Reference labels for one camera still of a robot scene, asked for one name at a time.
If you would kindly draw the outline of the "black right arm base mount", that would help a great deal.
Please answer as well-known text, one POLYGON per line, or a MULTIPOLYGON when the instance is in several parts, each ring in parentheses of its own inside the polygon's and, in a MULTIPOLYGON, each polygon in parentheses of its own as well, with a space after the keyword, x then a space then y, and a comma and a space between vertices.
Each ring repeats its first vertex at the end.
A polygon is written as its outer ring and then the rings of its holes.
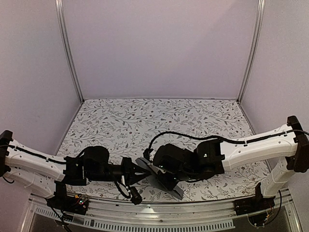
POLYGON ((261 183, 258 183, 254 196, 233 201, 234 211, 239 216, 266 210, 275 206, 274 199, 275 196, 265 198, 261 192, 261 183))

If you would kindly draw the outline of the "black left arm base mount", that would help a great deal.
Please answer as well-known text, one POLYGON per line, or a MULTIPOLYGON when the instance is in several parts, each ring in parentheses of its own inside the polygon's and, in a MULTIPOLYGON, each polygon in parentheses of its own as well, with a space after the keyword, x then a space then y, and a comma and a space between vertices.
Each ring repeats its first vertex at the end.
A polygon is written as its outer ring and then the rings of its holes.
POLYGON ((89 206, 89 199, 82 196, 53 196, 46 199, 47 205, 60 211, 86 215, 89 206))

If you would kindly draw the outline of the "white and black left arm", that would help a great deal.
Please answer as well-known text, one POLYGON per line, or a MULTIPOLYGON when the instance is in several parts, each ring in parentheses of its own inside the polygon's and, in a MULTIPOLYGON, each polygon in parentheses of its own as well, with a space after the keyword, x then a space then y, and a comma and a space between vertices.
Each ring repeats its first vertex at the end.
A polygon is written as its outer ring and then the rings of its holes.
POLYGON ((133 184, 150 176, 150 171, 123 158, 121 164, 109 162, 109 151, 89 146, 76 157, 56 157, 31 149, 13 139, 5 130, 0 135, 0 175, 8 183, 18 182, 60 209, 84 205, 67 195, 67 186, 86 186, 89 182, 112 182, 123 197, 134 204, 142 201, 133 184))

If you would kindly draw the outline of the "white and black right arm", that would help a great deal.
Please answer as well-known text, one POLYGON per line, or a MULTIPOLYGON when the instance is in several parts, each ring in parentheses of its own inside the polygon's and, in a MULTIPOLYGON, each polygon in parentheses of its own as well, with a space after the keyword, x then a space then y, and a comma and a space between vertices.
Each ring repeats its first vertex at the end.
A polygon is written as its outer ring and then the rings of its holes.
POLYGON ((207 180, 217 174, 248 163, 278 158, 271 173, 258 184, 257 194, 250 199, 254 211, 261 210, 295 173, 309 169, 309 134, 295 116, 286 124, 261 134, 226 139, 220 136, 200 138, 194 151, 172 144, 160 146, 152 164, 162 171, 162 180, 207 180))

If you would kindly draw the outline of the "grey-blue envelope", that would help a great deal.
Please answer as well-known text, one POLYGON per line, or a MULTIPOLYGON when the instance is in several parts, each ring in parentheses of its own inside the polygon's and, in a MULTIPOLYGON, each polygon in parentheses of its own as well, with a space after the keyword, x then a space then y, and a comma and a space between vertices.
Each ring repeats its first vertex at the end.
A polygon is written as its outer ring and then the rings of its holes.
POLYGON ((151 175, 147 179, 151 186, 168 193, 178 200, 183 199, 184 191, 178 186, 179 181, 172 174, 155 167, 146 158, 137 158, 135 162, 138 166, 150 171, 151 175))

